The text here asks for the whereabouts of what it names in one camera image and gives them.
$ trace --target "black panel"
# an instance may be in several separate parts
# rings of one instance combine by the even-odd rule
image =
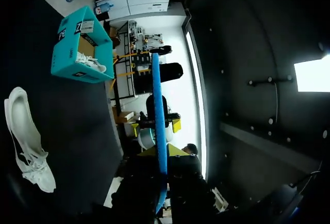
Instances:
[[[250,80],[295,78],[294,63],[328,48],[326,0],[188,0],[209,115],[209,179],[232,204],[245,205],[302,175],[220,133],[221,121],[321,160],[330,129],[330,95],[298,92],[296,81],[251,87]],[[276,116],[276,125],[268,123]],[[228,152],[230,159],[224,158]]]

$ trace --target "shoe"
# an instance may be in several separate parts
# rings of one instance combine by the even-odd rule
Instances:
[[[5,99],[5,116],[11,138],[14,142],[15,159],[22,171],[23,178],[47,193],[56,188],[53,173],[47,164],[48,153],[41,147],[40,134],[32,120],[26,91],[21,87],[12,90],[8,99]],[[21,161],[17,154],[14,137],[22,148],[26,163]]]
[[[86,56],[83,53],[78,52],[77,53],[77,63],[83,63],[89,67],[91,67],[94,70],[97,70],[101,73],[104,73],[107,71],[107,67],[105,65],[100,64],[97,59],[91,57],[91,56]]]

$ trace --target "fluorescent light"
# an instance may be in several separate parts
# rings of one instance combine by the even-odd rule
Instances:
[[[330,92],[330,55],[294,64],[298,91]]]
[[[200,122],[201,122],[201,152],[202,152],[202,175],[206,179],[206,131],[205,131],[205,115],[204,115],[204,105],[203,105],[203,96],[202,96],[202,85],[201,85],[201,78],[200,73],[198,71],[197,66],[197,59],[194,47],[192,45],[192,40],[190,33],[188,32],[186,35],[188,41],[189,52],[192,61],[193,72],[195,75],[196,80],[196,89],[197,89],[197,99],[198,99],[198,106],[200,111]]]

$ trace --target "teal cardboard box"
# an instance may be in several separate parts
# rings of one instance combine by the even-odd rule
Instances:
[[[56,42],[52,75],[89,83],[113,79],[112,41],[88,6],[62,20]],[[107,70],[101,73],[76,62],[78,51],[97,59]]]

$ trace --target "black cable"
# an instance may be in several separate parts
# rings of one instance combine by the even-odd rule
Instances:
[[[322,162],[323,162],[323,161],[321,161],[321,163],[320,163],[320,166],[319,166],[318,171],[320,171],[320,169],[321,169]],[[307,187],[307,185],[308,185],[309,181],[311,180],[311,178],[312,178],[312,177],[310,177],[310,178],[308,179],[307,183],[305,184],[304,188],[299,192],[299,194],[301,194],[301,193],[304,191],[304,189]]]
[[[257,22],[259,23],[259,26],[261,28],[261,31],[263,33],[263,36],[266,40],[266,43],[269,47],[269,51],[270,51],[270,54],[271,54],[271,57],[272,57],[272,61],[273,61],[273,64],[274,64],[274,68],[275,68],[275,77],[278,78],[278,67],[277,67],[277,62],[276,62],[276,57],[275,57],[275,52],[274,52],[274,49],[273,49],[273,46],[270,42],[270,38],[268,36],[268,33],[266,31],[266,28],[261,20],[261,18],[259,17],[256,9],[253,7],[253,5],[251,4],[251,2],[249,0],[244,0],[247,7],[249,8],[249,10],[251,11],[252,15],[254,16],[254,18],[257,20]],[[279,113],[279,89],[278,89],[278,86],[277,84],[275,83],[275,91],[276,91],[276,118],[275,118],[275,123],[277,123],[278,121],[278,113]]]
[[[304,176],[302,179],[299,179],[296,183],[294,183],[294,184],[290,184],[290,186],[292,187],[292,188],[295,188],[295,187],[297,187],[300,183],[302,183],[303,181],[305,181],[307,178],[311,178],[311,177],[313,177],[315,174],[318,174],[318,173],[320,173],[321,171],[313,171],[313,172],[311,172],[310,174],[308,174],[308,175],[306,175],[306,176]]]

